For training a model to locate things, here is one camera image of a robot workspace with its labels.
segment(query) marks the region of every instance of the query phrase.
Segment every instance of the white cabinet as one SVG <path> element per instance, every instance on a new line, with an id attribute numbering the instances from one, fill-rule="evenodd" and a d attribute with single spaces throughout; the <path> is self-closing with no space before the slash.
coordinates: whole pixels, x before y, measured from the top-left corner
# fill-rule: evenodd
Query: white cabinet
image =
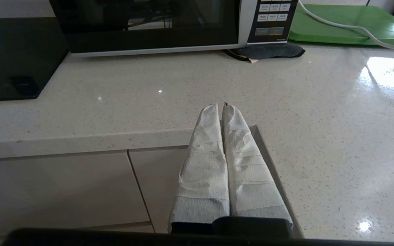
<path id="1" fill-rule="evenodd" d="M 139 186 L 156 233 L 168 232 L 186 147 L 129 151 Z"/>
<path id="2" fill-rule="evenodd" d="M 0 235 L 149 221 L 126 152 L 0 160 Z"/>

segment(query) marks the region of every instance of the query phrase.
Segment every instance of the white paper towel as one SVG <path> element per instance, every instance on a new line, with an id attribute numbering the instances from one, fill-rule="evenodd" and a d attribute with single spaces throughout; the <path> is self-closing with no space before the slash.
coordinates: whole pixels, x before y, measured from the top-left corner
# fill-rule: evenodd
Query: white paper towel
<path id="1" fill-rule="evenodd" d="M 188 147 L 170 215 L 173 222 L 212 223 L 229 216 L 228 173 L 217 104 L 205 107 Z"/>
<path id="2" fill-rule="evenodd" d="M 223 107 L 224 151 L 228 165 L 230 215 L 283 218 L 288 210 L 241 112 Z"/>

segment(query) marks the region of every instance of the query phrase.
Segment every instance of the green tray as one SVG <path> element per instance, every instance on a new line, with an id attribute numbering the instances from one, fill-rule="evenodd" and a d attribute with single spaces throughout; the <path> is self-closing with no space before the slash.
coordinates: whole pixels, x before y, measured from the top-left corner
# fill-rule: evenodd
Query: green tray
<path id="1" fill-rule="evenodd" d="M 305 7 L 329 21 L 362 26 L 379 40 L 394 45 L 394 16 L 381 8 L 315 4 L 305 4 Z M 330 26 L 311 18 L 300 6 L 296 9 L 289 39 L 301 42 L 377 45 L 359 31 Z"/>

